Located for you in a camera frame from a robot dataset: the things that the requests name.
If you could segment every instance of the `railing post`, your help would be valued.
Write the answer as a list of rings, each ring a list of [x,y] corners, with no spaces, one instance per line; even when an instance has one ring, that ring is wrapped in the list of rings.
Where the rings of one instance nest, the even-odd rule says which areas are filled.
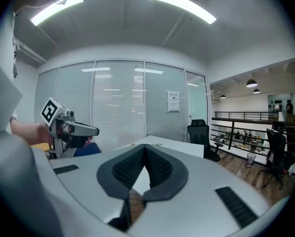
[[[232,122],[232,131],[231,131],[230,145],[228,145],[228,150],[231,149],[232,140],[233,140],[233,133],[234,133],[234,121]]]

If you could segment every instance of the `black pendant lamp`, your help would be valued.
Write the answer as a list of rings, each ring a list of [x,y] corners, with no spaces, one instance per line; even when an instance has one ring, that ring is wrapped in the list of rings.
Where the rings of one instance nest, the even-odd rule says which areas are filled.
[[[247,88],[253,88],[256,87],[258,84],[254,79],[249,79],[246,83]]]

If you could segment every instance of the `trash can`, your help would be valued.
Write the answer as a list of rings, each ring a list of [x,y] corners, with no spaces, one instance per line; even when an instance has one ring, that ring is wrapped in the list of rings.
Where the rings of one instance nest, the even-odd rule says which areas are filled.
[[[253,153],[248,153],[246,157],[245,167],[250,168],[254,162],[256,155]]]

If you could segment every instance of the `glass partition wall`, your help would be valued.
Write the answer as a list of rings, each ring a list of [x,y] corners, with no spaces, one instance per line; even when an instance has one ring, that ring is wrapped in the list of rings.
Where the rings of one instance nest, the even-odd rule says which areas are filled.
[[[208,121],[206,92],[203,76],[176,67],[125,60],[79,63],[39,75],[35,120],[42,121],[42,106],[54,97],[77,121],[100,129],[94,141],[104,152],[149,135],[186,141],[191,119]]]

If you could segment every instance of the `person's arm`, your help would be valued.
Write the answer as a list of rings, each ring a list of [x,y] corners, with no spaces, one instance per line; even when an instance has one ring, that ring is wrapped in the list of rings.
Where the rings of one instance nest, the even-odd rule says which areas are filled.
[[[12,134],[20,136],[30,146],[39,143],[53,144],[53,139],[45,123],[21,123],[12,119],[10,127]]]

